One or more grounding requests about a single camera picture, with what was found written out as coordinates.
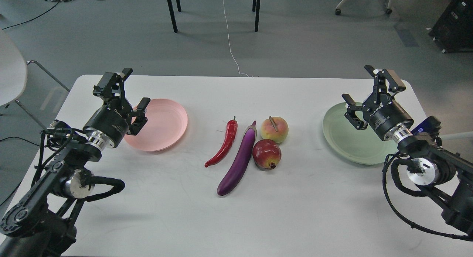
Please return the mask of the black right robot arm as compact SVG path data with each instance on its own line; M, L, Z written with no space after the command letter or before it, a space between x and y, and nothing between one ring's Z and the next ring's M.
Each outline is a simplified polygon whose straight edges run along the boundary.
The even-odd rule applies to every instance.
M392 140L397 145L398 151L388 154L383 165L383 192L392 211L413 229L472 241L472 163L442 147L441 122L436 117L427 117L412 128L414 120L395 100L395 95L405 91L406 86L393 70L375 69L371 65L364 68L373 77L372 92L359 106L350 95L343 94L347 104L345 117L357 130L370 126L382 141ZM389 198L388 172L401 192L428 197L441 207L445 223L463 235L437 232L404 217Z

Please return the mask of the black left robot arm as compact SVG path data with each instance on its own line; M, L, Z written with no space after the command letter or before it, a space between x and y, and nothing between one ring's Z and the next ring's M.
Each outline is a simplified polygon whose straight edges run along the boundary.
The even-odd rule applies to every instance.
M137 135L147 123L148 97L132 107L125 97L125 81L131 68L121 73L105 73L93 87L93 95L103 105L83 129L54 121L41 134L39 160L30 190L1 218L2 257L59 257L74 242L81 209L92 202L120 193L120 179L95 176L85 168L98 162L105 148L116 148L125 135Z

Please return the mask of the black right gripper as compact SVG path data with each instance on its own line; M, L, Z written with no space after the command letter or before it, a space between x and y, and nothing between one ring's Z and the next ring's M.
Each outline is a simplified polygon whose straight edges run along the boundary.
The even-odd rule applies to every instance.
M404 123L407 128L414 124L412 117L394 99L406 86L392 69L375 69L371 65L365 65L364 69L373 77L373 92L361 106L356 105L350 94L342 94L347 104L344 116L357 130L365 130L369 124L382 141L388 141L388 132L397 124ZM357 111L364 113L366 122L356 115Z

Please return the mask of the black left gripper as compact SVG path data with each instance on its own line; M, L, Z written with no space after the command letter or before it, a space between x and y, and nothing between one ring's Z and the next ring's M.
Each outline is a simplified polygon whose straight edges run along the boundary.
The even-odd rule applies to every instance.
M125 98L125 80L132 72L132 68L124 68L120 73L107 72L93 87L92 94L99 97L103 105L83 127L88 144L98 149L116 148L127 132L136 136L147 123L146 108L151 99L143 97L136 109L131 110Z

